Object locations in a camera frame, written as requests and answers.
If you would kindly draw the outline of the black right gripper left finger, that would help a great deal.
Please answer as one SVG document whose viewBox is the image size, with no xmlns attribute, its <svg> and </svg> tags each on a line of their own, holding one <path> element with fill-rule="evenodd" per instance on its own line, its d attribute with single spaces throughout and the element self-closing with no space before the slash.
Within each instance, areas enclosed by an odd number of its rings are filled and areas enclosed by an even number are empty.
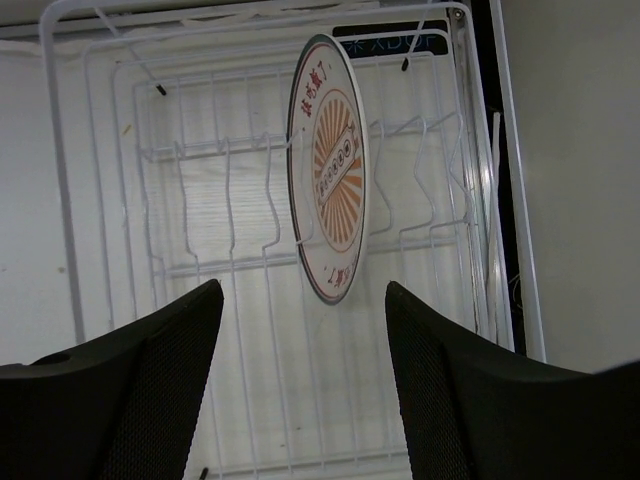
<svg viewBox="0 0 640 480">
<path fill-rule="evenodd" d="M 223 304 L 209 280 L 103 336 L 2 366 L 2 478 L 183 478 Z"/>
</svg>

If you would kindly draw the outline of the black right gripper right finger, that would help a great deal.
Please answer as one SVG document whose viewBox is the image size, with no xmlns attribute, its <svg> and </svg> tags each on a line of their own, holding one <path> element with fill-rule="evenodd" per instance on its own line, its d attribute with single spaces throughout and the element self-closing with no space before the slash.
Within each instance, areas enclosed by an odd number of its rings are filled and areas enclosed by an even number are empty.
<svg viewBox="0 0 640 480">
<path fill-rule="evenodd" d="M 635 479 L 639 366 L 551 366 L 442 316 L 397 282 L 385 317 L 416 479 Z"/>
</svg>

